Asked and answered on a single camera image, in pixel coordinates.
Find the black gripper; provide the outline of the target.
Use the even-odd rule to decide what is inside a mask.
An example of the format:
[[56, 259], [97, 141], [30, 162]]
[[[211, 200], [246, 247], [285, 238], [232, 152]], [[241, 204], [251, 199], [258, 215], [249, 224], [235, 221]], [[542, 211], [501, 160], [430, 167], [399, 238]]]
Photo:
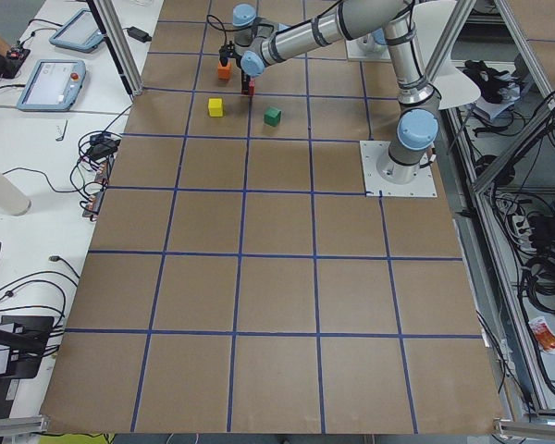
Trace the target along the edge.
[[247, 74], [259, 73], [259, 56], [252, 49], [253, 40], [256, 36], [256, 25], [239, 26], [233, 29], [233, 42], [235, 45], [235, 58], [240, 72], [240, 89], [242, 95], [254, 96], [255, 79], [248, 82]]

